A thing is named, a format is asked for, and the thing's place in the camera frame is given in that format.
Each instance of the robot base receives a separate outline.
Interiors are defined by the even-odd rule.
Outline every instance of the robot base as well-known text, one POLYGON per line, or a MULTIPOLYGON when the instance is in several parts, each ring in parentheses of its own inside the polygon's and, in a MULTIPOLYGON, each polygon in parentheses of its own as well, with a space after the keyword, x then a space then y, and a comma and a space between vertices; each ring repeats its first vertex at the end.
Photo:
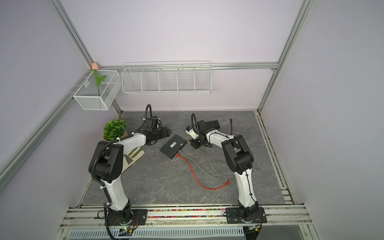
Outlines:
MULTIPOLYGON (((242 212, 239 207, 227 207, 225 209, 225 216, 227 217, 227 223, 245 223, 241 219, 242 212)), ((262 223, 266 223, 266 216, 264 208, 259 206, 259 211, 256 213, 254 219, 247 219, 247 223, 260 223, 259 219, 262 223)))
MULTIPOLYGON (((139 225, 145 225, 145 221, 147 220, 147 209, 132 209, 132 221, 128 225, 137 225, 137 218, 139 219, 139 225)), ((116 218, 114 216, 110 216, 107 218, 108 226, 122 226, 120 224, 121 219, 116 218)))

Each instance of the white wire basket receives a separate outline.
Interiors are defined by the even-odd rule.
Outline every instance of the white wire basket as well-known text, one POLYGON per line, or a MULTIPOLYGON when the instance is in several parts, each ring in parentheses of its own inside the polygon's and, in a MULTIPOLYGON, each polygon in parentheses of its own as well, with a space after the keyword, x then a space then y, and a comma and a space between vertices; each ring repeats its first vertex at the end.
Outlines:
POLYGON ((97 70, 97 73, 99 76, 107 75, 100 83, 99 91, 92 73, 73 95, 84 110, 108 110, 121 88, 120 76, 116 70, 97 70))
POLYGON ((210 62, 160 63, 123 63, 122 91, 126 94, 212 92, 210 62))

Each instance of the wire basket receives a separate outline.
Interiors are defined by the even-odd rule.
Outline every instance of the wire basket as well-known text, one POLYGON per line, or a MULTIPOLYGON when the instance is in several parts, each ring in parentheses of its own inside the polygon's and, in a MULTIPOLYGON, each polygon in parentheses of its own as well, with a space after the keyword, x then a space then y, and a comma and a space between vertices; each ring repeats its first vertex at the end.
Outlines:
POLYGON ((123 63, 122 91, 126 94, 212 92, 212 74, 209 62, 166 63, 168 64, 131 65, 123 63))
POLYGON ((99 91, 92 73, 73 95, 84 110, 108 110, 121 88, 120 76, 116 70, 97 70, 97 73, 99 76, 107 75, 100 83, 99 91))

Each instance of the table surface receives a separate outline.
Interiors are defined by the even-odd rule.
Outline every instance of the table surface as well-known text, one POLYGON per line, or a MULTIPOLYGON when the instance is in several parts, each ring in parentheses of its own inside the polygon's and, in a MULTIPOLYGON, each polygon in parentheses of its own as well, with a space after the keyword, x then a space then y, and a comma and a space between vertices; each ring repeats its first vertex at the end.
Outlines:
MULTIPOLYGON (((171 137, 178 134, 186 140, 191 139, 185 129, 191 125, 191 111, 162 111, 153 112, 158 116, 163 126, 171 129, 171 137)), ((230 118, 233 119, 233 135, 241 134, 245 138, 255 161, 252 169, 253 189, 259 204, 284 204, 284 198, 278 184, 274 169, 267 152, 263 136, 260 132, 255 113, 253 111, 195 111, 197 121, 218 120, 220 132, 230 134, 230 118)), ((142 123, 144 112, 123 112, 121 119, 128 123, 128 133, 135 131, 142 123)), ((234 177, 213 178, 195 169, 199 182, 208 188, 223 185, 227 180, 230 184, 217 190, 202 188, 195 180, 192 172, 186 171, 189 165, 182 158, 169 159, 160 148, 169 140, 159 140, 155 145, 143 146, 145 154, 132 166, 121 174, 121 182, 128 199, 132 204, 238 204, 238 189, 234 177)), ((221 175, 233 174, 226 162, 217 160, 208 151, 224 159, 223 150, 217 146, 200 147, 194 149, 189 142, 182 152, 189 155, 199 165, 212 162, 215 170, 221 175)), ((196 164, 185 157, 192 167, 196 164)), ((207 164, 202 169, 214 176, 218 176, 207 164)), ((82 202, 83 205, 101 205, 107 202, 103 191, 96 182, 90 187, 82 202)))

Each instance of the white robotic arm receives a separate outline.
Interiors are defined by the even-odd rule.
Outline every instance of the white robotic arm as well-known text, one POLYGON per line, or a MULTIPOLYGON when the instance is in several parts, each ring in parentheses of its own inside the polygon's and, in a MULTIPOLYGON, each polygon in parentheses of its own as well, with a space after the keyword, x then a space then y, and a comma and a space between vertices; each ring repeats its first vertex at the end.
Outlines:
POLYGON ((196 122, 194 126, 187 127, 186 133, 193 138, 190 142, 195 149, 202 145, 210 146, 210 144, 223 149, 227 164, 235 173, 242 219, 245 221, 255 219, 262 208, 259 207, 253 191, 251 179, 253 155, 243 136, 224 134, 215 128, 207 126, 204 121, 196 122))
POLYGON ((152 141, 156 143, 157 140, 169 136, 170 129, 162 127, 160 119, 152 116, 151 106, 147 105, 144 121, 136 132, 121 139, 100 141, 97 144, 88 171, 92 179, 101 185, 100 188, 108 199, 104 208, 108 208, 110 215, 114 217, 113 223, 129 224, 133 218, 131 204, 124 194, 120 178, 124 155, 137 147, 153 145, 152 141))
MULTIPOLYGON (((123 149, 124 149, 123 154, 124 155, 128 154, 133 149, 135 149, 137 147, 144 146, 146 144, 146 136, 144 134, 134 132, 134 133, 132 133, 132 135, 133 136, 130 138, 127 138, 127 139, 121 140, 120 142, 114 143, 114 144, 123 145, 123 149)), ((121 211, 128 204, 128 198, 125 195, 124 190, 122 188, 122 184, 121 184, 122 168, 120 170, 117 170, 117 171, 120 171, 119 176, 116 179, 112 180, 111 183, 108 183, 106 180, 100 179, 100 181, 102 181, 105 184, 104 187, 101 186, 100 188, 101 189, 103 189, 103 188, 107 189, 107 192, 110 196, 110 201, 111 201, 111 202, 108 202, 107 205, 109 205, 110 209, 115 210, 115 211, 121 211)))

